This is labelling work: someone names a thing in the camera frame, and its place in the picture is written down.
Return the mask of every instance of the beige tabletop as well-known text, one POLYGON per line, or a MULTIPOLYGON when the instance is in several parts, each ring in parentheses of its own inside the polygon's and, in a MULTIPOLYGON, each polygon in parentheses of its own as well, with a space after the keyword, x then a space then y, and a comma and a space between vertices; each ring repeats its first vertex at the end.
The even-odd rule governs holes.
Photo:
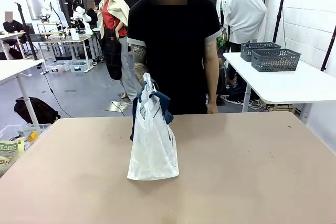
POLYGON ((126 178, 131 126, 57 121, 0 179, 0 223, 336 223, 336 157, 293 114, 176 116, 180 176, 155 182, 126 178))

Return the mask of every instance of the tattoo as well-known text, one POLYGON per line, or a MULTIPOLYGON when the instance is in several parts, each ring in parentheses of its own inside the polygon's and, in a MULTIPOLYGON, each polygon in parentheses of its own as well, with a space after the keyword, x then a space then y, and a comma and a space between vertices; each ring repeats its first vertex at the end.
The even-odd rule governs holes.
POLYGON ((133 45, 134 74, 140 85, 143 85, 143 75, 148 72, 146 63, 146 47, 133 45))

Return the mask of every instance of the table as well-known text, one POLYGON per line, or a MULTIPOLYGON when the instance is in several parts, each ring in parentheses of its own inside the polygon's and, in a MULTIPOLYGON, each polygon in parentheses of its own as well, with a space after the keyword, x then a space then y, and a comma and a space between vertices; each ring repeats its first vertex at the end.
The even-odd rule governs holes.
POLYGON ((1 43, 2 48, 4 49, 4 53, 5 53, 5 56, 6 56, 7 60, 10 60, 10 58, 9 58, 9 52, 8 52, 7 48, 5 48, 3 40, 5 40, 5 39, 13 39, 13 38, 16 38, 16 40, 17 40, 17 42, 19 44, 20 52, 22 54, 23 59, 27 58, 25 56, 25 53, 23 52, 23 49, 21 47, 21 42, 20 42, 19 37, 18 37, 18 35, 21 35, 21 34, 25 34, 25 32, 8 34, 8 35, 0 35, 0 43, 1 43))
POLYGON ((258 72, 240 57, 240 52, 223 54, 247 82, 243 112, 248 111, 251 88, 270 104, 303 104, 301 120, 307 123, 313 103, 336 101, 336 78, 299 61, 291 72, 258 72))
POLYGON ((24 101, 26 103, 30 118, 33 124, 38 124, 36 114, 34 112, 32 103, 30 102, 29 96, 24 89, 21 72, 29 68, 32 68, 40 63, 43 63, 44 60, 1 60, 0 61, 0 81, 5 80, 11 76, 16 76, 17 82, 21 89, 24 101))
MULTIPOLYGON (((44 57, 43 51, 41 50, 40 44, 49 44, 49 46, 51 46, 51 47, 58 47, 58 44, 60 43, 61 47, 69 47, 69 50, 71 52, 71 56, 72 56, 73 61, 76 61, 76 56, 78 55, 77 47, 78 46, 83 46, 85 59, 86 59, 87 65, 88 65, 88 70, 85 71, 85 73, 87 73, 92 68, 94 68, 94 66, 92 65, 91 61, 88 58, 88 53, 86 51, 85 41, 86 40, 89 41, 89 46, 90 46, 90 50, 91 50, 93 60, 96 59, 100 55, 98 45, 93 40, 93 38, 94 38, 94 35, 92 35, 92 36, 82 36, 82 37, 79 38, 79 40, 72 40, 71 37, 67 37, 66 40, 60 40, 59 38, 49 38, 46 41, 37 41, 37 43, 38 43, 38 46, 39 46, 39 49, 41 51, 43 59, 45 59, 45 57, 44 57)), ((56 57, 55 57, 52 50, 51 50, 51 52, 53 54, 54 61, 56 61, 56 57)))
POLYGON ((335 223, 336 157, 293 114, 181 115, 171 126, 180 176, 139 182, 127 179, 131 118, 58 120, 0 179, 1 221, 335 223))

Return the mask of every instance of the yellow object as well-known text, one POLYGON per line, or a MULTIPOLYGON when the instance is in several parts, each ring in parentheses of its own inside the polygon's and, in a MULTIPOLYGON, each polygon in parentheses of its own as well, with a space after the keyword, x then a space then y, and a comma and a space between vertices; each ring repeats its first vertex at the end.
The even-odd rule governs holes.
POLYGON ((37 137, 38 137, 37 131, 33 131, 28 137, 28 142, 35 141, 37 139, 37 137))

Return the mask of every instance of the black apron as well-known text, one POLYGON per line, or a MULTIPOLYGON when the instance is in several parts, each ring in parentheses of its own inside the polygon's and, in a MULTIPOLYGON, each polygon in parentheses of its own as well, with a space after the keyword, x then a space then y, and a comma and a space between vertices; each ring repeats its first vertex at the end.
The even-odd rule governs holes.
POLYGON ((101 39, 101 49, 110 77, 113 80, 121 79, 121 43, 117 40, 114 29, 104 28, 104 37, 101 39))

